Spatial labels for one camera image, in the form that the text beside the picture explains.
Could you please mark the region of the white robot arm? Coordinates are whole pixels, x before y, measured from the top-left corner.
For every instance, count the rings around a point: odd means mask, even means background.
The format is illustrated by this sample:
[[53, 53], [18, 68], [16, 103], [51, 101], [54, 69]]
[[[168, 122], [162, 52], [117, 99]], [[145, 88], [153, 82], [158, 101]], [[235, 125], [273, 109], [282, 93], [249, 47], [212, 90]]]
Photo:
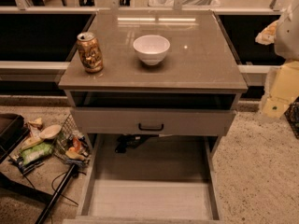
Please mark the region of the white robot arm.
[[299, 0], [293, 0], [278, 19], [275, 53], [286, 60], [299, 60]]

